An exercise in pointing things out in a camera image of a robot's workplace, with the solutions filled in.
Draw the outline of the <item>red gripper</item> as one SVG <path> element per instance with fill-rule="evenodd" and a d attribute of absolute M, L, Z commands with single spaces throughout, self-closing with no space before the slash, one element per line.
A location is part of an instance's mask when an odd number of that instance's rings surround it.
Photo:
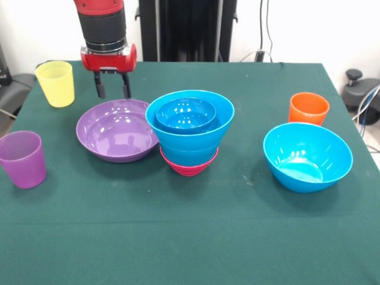
<path fill-rule="evenodd" d="M 106 98 L 105 87 L 101 82 L 99 73 L 103 71 L 121 73 L 124 98 L 131 98 L 131 88 L 127 72 L 132 72 L 137 66 L 137 48 L 134 44 L 128 44 L 123 49 L 113 53 L 95 53 L 84 45 L 81 46 L 81 61 L 87 70 L 94 72 L 94 82 L 99 98 Z"/>

